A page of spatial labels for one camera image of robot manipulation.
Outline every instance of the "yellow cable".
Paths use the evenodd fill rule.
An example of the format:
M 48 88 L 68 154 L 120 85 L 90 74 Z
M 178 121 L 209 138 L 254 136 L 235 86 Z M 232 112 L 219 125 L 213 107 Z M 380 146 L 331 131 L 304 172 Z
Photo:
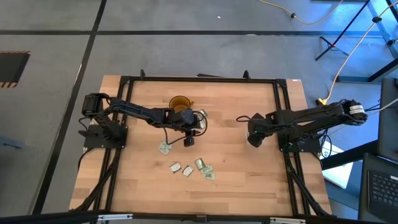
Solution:
M 294 15 L 294 19 L 298 20 L 299 22 L 301 22 L 302 24 L 305 24 L 305 25 L 313 25 L 313 24 L 316 24 L 316 23 L 318 23 L 318 22 L 320 22 L 320 21 L 326 19 L 328 16 L 330 16 L 330 14 L 331 14 L 332 12 L 334 12 L 334 11 L 337 9 L 337 7 L 339 7 L 340 4 L 341 4 L 343 1 L 344 1 L 344 0 L 341 0 L 340 3 L 339 3 L 334 9 L 332 9 L 327 15 L 325 15 L 324 17 L 322 17 L 321 19 L 319 19 L 319 20 L 317 20 L 317 21 L 315 21 L 315 22 L 304 22 L 304 21 L 302 21 L 301 19 L 299 19 L 296 15 Z M 282 7 L 282 6 L 280 6 L 280 5 L 277 5 L 277 4 L 274 4 L 274 3 L 271 3 L 271 2 L 267 2 L 267 1 L 263 1 L 263 0 L 259 0 L 259 2 L 262 2 L 262 3 L 264 3 L 264 4 L 268 4 L 268 5 L 270 5 L 270 6 L 278 7 L 279 9 L 283 9 L 283 10 L 285 10 L 286 12 L 288 12 L 290 15 L 293 14 L 293 13 L 290 12 L 288 9 L 286 9 L 285 7 Z
M 392 3 L 391 5 L 389 5 L 389 6 L 380 14 L 380 16 L 378 16 L 378 17 L 381 17 L 390 7 L 392 7 L 393 5 L 395 5 L 395 4 L 397 4 L 397 3 L 398 3 L 398 1 L 395 1 L 394 3 Z M 352 49 L 352 51 L 348 54 L 348 56 L 347 56 L 346 60 L 344 61 L 343 65 L 342 65 L 342 66 L 340 67 L 340 69 L 338 70 L 338 72 L 337 72 L 337 74 L 336 74 L 336 76 L 335 76 L 335 79 L 333 80 L 333 83 L 331 84 L 328 97 L 327 97 L 326 99 L 321 99 L 321 98 L 318 99 L 318 101 L 319 101 L 321 104 L 323 104 L 323 105 L 326 105 L 326 104 L 327 104 L 328 100 L 330 99 L 331 92 L 332 92 L 332 90 L 333 90 L 333 87 L 334 87 L 334 85 L 335 85 L 335 82 L 336 82 L 336 80 L 337 80 L 338 75 L 340 74 L 340 72 L 341 72 L 341 70 L 343 69 L 343 67 L 346 65 L 348 59 L 351 57 L 351 55 L 353 54 L 353 52 L 354 52 L 354 51 L 356 50 L 356 48 L 360 45 L 360 43 L 363 41 L 363 39 L 365 39 L 366 35 L 367 35 L 367 34 L 369 33 L 369 31 L 374 27 L 374 25 L 376 25 L 375 22 L 373 22 L 373 24 L 369 27 L 369 29 L 368 29 L 368 30 L 365 32 L 365 34 L 362 36 L 361 40 L 355 45 L 355 47 Z

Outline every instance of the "banknote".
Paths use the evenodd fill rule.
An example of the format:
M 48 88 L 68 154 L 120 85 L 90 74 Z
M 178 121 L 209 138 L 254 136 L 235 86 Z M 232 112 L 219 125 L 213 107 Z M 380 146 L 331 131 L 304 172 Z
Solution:
M 163 141 L 160 142 L 159 151 L 161 153 L 167 155 L 170 152 L 171 148 L 172 148 L 172 146 L 166 144 L 166 142 L 163 142 Z
M 209 172 L 211 172 L 211 171 L 213 171 L 213 166 L 211 166 L 211 165 L 206 165 L 204 168 L 202 168 L 202 169 L 200 170 L 200 172 L 201 172 L 202 174 L 206 174 L 206 173 L 209 173 Z
M 204 174 L 201 174 L 202 177 L 209 179 L 209 180 L 215 180 L 216 179 L 216 174 L 213 172 L 207 172 Z

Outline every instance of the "paper money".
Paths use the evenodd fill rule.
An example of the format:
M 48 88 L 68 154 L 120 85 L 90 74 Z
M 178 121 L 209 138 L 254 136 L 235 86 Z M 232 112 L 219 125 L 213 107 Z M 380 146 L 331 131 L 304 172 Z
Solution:
M 170 166 L 170 170 L 173 172 L 173 174 L 175 174 L 180 169 L 181 169 L 181 165 L 178 162 L 176 162 L 175 164 Z
M 166 144 L 166 142 L 163 142 L 163 141 L 160 142 L 159 151 L 161 153 L 167 155 L 170 152 L 171 148 L 172 148 L 172 146 Z
M 205 166 L 205 163 L 203 162 L 202 159 L 197 159 L 197 160 L 195 160 L 195 164 L 197 165 L 197 168 L 198 168 L 199 170 L 202 169 L 202 168 L 204 168 L 204 166 Z
M 209 180 L 215 180 L 216 179 L 216 174 L 213 172 L 208 172 L 205 174 L 201 174 L 202 177 L 209 179 Z
M 203 128 L 206 127 L 206 121 L 205 121 L 203 115 L 205 115 L 205 117 L 207 117 L 207 113 L 206 113 L 206 111 L 204 109 L 200 110 L 199 113 L 200 113 L 200 115 L 199 115 L 199 120 L 200 120 L 199 126 L 200 126 L 200 129 L 203 129 Z
M 182 174 L 185 177 L 188 177 L 189 175 L 191 175 L 191 173 L 193 172 L 193 168 L 190 165 L 187 165 L 187 167 L 182 171 Z
M 211 165 L 206 165 L 204 168 L 200 170 L 202 174 L 206 174 L 213 171 L 213 167 Z

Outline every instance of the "white label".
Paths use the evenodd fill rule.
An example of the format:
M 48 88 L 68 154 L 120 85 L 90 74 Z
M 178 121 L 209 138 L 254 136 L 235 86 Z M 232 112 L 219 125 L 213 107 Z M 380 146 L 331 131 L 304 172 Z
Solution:
M 351 111 L 349 111 L 349 113 L 350 114 L 365 113 L 365 110 L 363 110 L 363 109 L 351 110 Z
M 363 109 L 362 105 L 350 106 L 350 110 Z

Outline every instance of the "cable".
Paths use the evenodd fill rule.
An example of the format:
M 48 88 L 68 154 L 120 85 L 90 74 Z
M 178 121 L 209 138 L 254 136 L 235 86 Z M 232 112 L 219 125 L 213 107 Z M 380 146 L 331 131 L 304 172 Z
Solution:
M 88 148 L 87 151 L 85 151 L 85 153 L 83 153 L 83 154 L 80 156 L 79 162 L 78 162 L 78 164 L 77 164 L 77 171 L 79 171 L 79 169 L 80 169 L 80 163 L 81 163 L 81 160 L 83 159 L 83 157 L 84 157 L 87 153 L 89 153 L 91 150 L 93 150 L 93 149 L 94 149 L 94 148 Z
M 378 109 L 376 112 L 374 112 L 373 114 L 370 114 L 369 116 L 375 115 L 375 114 L 377 114 L 378 112 L 380 112 L 380 111 L 382 111 L 382 110 L 388 108 L 389 106 L 391 106 L 392 104 L 394 104 L 396 101 L 398 101 L 398 98 L 394 99 L 394 100 L 391 101 L 389 104 L 387 104 L 386 106 L 383 106 L 382 108 Z
M 330 154 L 331 154 L 331 152 L 333 152 L 333 151 L 331 150 L 332 145 L 331 145 L 330 136 L 328 135 L 328 129 L 326 129 L 326 130 L 321 134 L 320 138 L 322 138 L 322 140 L 321 140 L 321 147 L 324 148 L 324 149 L 327 149 L 327 148 L 323 147 L 323 145 L 324 145 L 325 142 L 326 142 L 326 138 L 329 139 L 330 148 L 329 148 L 329 155 L 327 156 L 327 157 L 329 157 Z
M 370 109 L 373 109 L 373 108 L 375 108 L 375 107 L 377 107 L 377 106 L 380 106 L 380 103 L 377 104 L 377 105 L 371 106 L 371 107 L 369 107 L 368 109 L 365 109 L 365 111 L 370 110 Z
M 339 3 L 335 8 L 333 8 L 327 15 L 325 15 L 325 16 L 322 17 L 321 19 L 319 19 L 319 20 L 317 20 L 317 21 L 315 21 L 315 22 L 304 22 L 304 21 L 302 21 L 301 19 L 299 19 L 299 18 L 296 16 L 295 13 L 290 12 L 290 11 L 289 11 L 288 9 L 286 9 L 285 7 L 282 7 L 282 6 L 280 6 L 280 5 L 277 5 L 277 4 L 274 4 L 274 3 L 271 3 L 271 2 L 259 0 L 259 2 L 262 2 L 262 3 L 264 3 L 264 4 L 267 4 L 267 5 L 270 5 L 270 6 L 274 6 L 274 7 L 278 7 L 279 9 L 283 9 L 284 11 L 288 12 L 292 18 L 298 20 L 299 22 L 301 22 L 302 24 L 305 24 L 305 25 L 314 25 L 314 24 L 316 24 L 316 23 L 318 23 L 318 22 L 321 22 L 322 20 L 326 19 L 328 16 L 330 16 L 330 14 L 331 14 L 332 12 L 334 12 L 334 11 L 337 9 L 337 7 L 340 6 L 341 3 L 343 3 L 343 1 L 344 1 L 344 0 L 341 0 L 340 3 Z
M 200 114 L 200 116 L 201 116 L 201 119 L 198 121 L 198 122 L 200 122 L 200 121 L 203 121 L 204 119 L 205 119 L 205 116 L 203 115 L 203 113 L 201 113 L 201 112 L 199 112 L 199 111 L 192 111 L 192 113 L 197 113 L 197 114 Z
M 396 98 L 395 100 L 391 101 L 391 102 L 390 102 L 389 104 L 387 104 L 386 106 L 383 106 L 382 108 L 378 109 L 378 110 L 377 110 L 376 112 L 374 112 L 373 114 L 370 114 L 369 117 L 370 117 L 370 116 L 373 116 L 373 115 L 375 115 L 375 114 L 377 114 L 378 112 L 380 112 L 380 111 L 382 111 L 382 110 L 384 110 L 384 109 L 386 109 L 386 108 L 388 108 L 388 107 L 390 107 L 390 106 L 391 106 L 392 104 L 394 104 L 396 101 L 398 101 L 398 98 Z M 341 128 L 337 129 L 336 131 L 333 131 L 330 135 L 335 134 L 336 132 L 340 131 L 341 129 L 343 129 L 343 128 L 347 127 L 347 126 L 348 126 L 347 124 L 344 124 L 344 126 L 342 126 Z
M 163 128 L 163 130 L 164 130 L 164 134 L 166 135 L 166 144 L 168 144 L 168 145 L 171 145 L 171 144 L 176 143 L 177 141 L 179 141 L 181 139 L 185 139 L 185 138 L 189 137 L 189 136 L 182 136 L 182 137 L 180 137 L 180 138 L 178 138 L 178 139 L 176 139 L 176 140 L 174 140 L 174 141 L 169 143 L 169 140 L 168 140 L 168 137 L 167 137 L 166 128 Z
M 88 118 L 86 118 L 86 117 L 80 118 L 80 119 L 79 119 L 79 123 L 80 123 L 81 125 L 83 125 L 83 127 L 85 127 L 86 131 L 88 131 L 87 126 L 86 126 L 85 124 L 83 124 L 83 122 L 81 122 L 81 121 L 83 121 L 84 119 L 88 119 Z
M 380 18 L 390 7 L 392 7 L 393 5 L 395 5 L 395 4 L 397 4 L 397 3 L 398 3 L 398 1 L 395 1 L 394 3 L 392 3 L 391 5 L 389 5 L 389 6 L 378 16 L 378 18 Z M 365 37 L 366 37 L 367 34 L 370 32 L 370 30 L 374 27 L 374 25 L 376 25 L 375 22 L 373 22 L 373 24 L 369 27 L 369 29 L 368 29 L 368 30 L 365 32 L 365 34 L 362 36 L 361 40 L 355 45 L 355 47 L 352 49 L 352 51 L 348 54 L 346 60 L 344 61 L 344 63 L 343 63 L 342 66 L 340 67 L 340 69 L 338 70 L 338 72 L 337 72 L 337 74 L 336 74 L 336 76 L 335 76 L 335 79 L 333 80 L 333 83 L 331 84 L 328 97 L 326 97 L 326 99 L 321 99 L 321 98 L 318 99 L 318 101 L 319 101 L 321 104 L 323 104 L 323 105 L 326 105 L 326 104 L 327 104 L 327 101 L 330 99 L 330 96 L 331 96 L 331 93 L 332 93 L 332 91 L 333 91 L 333 87 L 334 87 L 334 85 L 335 85 L 335 82 L 336 82 L 336 80 L 337 80 L 338 75 L 340 74 L 340 72 L 341 72 L 341 70 L 343 69 L 343 67 L 346 65 L 348 59 L 351 57 L 351 55 L 353 54 L 353 52 L 354 52 L 354 51 L 356 50 L 356 48 L 361 44 L 361 42 L 365 39 Z
M 202 135 L 204 135 L 204 134 L 206 133 L 206 131 L 207 131 L 207 119 L 206 119 L 206 116 L 205 116 L 203 113 L 199 112 L 199 111 L 194 111 L 194 112 L 200 113 L 200 114 L 202 115 L 202 120 L 204 119 L 204 120 L 206 121 L 205 130 L 204 130 L 202 133 L 200 133 L 200 134 L 195 134 L 195 135 L 193 135 L 193 136 L 182 136 L 182 137 L 180 137 L 180 138 L 178 138 L 178 139 L 176 139 L 176 140 L 174 140 L 174 141 L 172 141 L 172 142 L 169 143 L 169 137 L 168 137 L 168 135 L 167 135 L 166 128 L 163 128 L 164 134 L 165 134 L 165 136 L 166 136 L 166 144 L 171 145 L 171 144 L 176 143 L 177 141 L 179 141 L 179 140 L 181 140 L 181 139 L 185 139 L 185 138 L 187 138 L 187 137 L 199 137 L 199 136 L 202 136 Z
M 398 106 L 390 106 L 390 107 L 388 107 L 388 108 L 398 108 Z M 374 111 L 374 110 L 379 110 L 379 109 L 380 109 L 380 108 L 366 109 L 365 112 Z

